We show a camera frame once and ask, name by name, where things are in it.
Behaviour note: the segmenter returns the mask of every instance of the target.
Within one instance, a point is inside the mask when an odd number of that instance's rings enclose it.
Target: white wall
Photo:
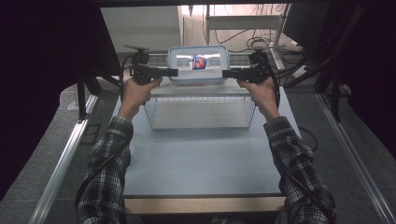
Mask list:
[[[117,53],[131,52],[123,44],[150,50],[180,46],[177,7],[104,7],[101,9]]]

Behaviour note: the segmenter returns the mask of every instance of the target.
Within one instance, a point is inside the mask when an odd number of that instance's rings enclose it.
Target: person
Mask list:
[[[161,82],[162,79],[159,78],[145,86],[139,86],[132,78],[126,81],[119,113],[111,120],[105,136],[92,149],[87,175],[102,163],[105,156],[114,154],[125,143],[126,146],[129,145],[129,137],[134,134],[132,118],[137,114],[139,106],[149,99],[150,91]],[[291,128],[287,118],[280,116],[273,80],[267,78],[261,84],[240,80],[237,82],[241,88],[249,91],[252,101],[267,120],[264,130],[281,176],[279,188],[286,196],[288,222],[331,223],[329,215],[326,216],[323,208],[308,194],[314,195],[334,215],[333,196],[312,165],[312,149]],[[126,223],[122,193],[125,171],[130,160],[130,150],[126,147],[89,183],[78,203],[78,223]],[[298,183],[292,181],[293,178],[304,187],[299,187]]]

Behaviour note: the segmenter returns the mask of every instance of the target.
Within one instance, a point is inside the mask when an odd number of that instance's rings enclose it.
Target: white wire basket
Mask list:
[[[145,109],[152,130],[248,129],[255,105],[250,96],[159,96]]]

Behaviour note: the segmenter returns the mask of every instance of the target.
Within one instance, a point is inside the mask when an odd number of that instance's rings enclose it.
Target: plaid sleeve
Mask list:
[[[285,166],[319,201],[335,211],[332,194],[312,165],[312,149],[295,133],[285,117],[268,121],[264,129],[273,156],[277,158],[275,165],[281,176],[279,188],[286,196],[289,223],[330,223],[318,206],[280,167]]]
[[[86,177],[95,171],[107,157],[114,154],[134,134],[132,123],[114,117],[105,136],[93,147],[88,160]],[[126,223],[122,198],[126,168],[131,152],[126,147],[90,182],[78,204],[78,223]]]

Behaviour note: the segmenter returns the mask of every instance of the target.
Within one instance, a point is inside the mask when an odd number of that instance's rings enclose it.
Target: plastic container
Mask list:
[[[168,68],[178,69],[178,77],[169,79],[179,86],[219,85],[226,80],[222,70],[230,69],[228,50],[224,46],[171,48],[167,63]]]

